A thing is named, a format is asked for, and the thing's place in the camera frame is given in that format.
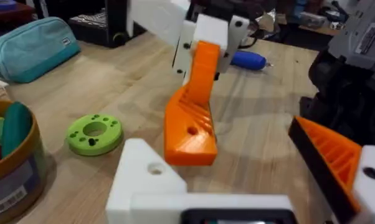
sticker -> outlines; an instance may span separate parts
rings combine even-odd
[[[0,213],[5,212],[27,195],[24,186],[19,187],[13,193],[0,200]]]
[[[40,142],[30,158],[0,179],[0,214],[28,197],[41,183],[44,172],[43,148]]]
[[[357,54],[367,54],[375,40],[375,22],[372,22],[355,50]]]
[[[69,44],[71,44],[71,41],[70,41],[70,39],[69,38],[64,38],[63,40],[62,40],[62,43],[65,45],[65,46],[67,46],[67,45],[69,45]]]

green ring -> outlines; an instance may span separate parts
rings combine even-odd
[[[98,156],[115,149],[123,139],[121,122],[104,114],[86,115],[67,130],[70,149],[83,156]]]

blue pencil case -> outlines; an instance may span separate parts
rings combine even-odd
[[[80,52],[69,25],[48,17],[0,37],[0,78],[29,83]]]

wooden table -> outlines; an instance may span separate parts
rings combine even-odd
[[[31,16],[35,13],[35,9],[18,2],[16,4],[15,10],[0,11],[0,21],[21,19],[23,22],[29,22],[32,20]]]
[[[11,88],[37,117],[49,166],[44,194],[18,223],[105,223],[122,145],[98,157],[70,152],[66,130],[85,114],[116,116],[126,139],[142,138],[162,154],[164,109],[182,82],[171,70],[173,48],[151,34],[113,50],[81,46],[81,54],[52,72]],[[252,50],[274,66],[230,67],[215,83],[214,165],[176,169],[192,192],[287,194],[301,224],[322,223],[323,200],[287,134],[298,100],[315,92],[308,69],[317,52],[262,40]]]

blue screwdriver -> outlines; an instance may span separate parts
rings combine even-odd
[[[271,64],[267,63],[267,59],[263,56],[257,53],[241,50],[235,53],[230,64],[255,71],[261,70],[266,66],[271,66]]]

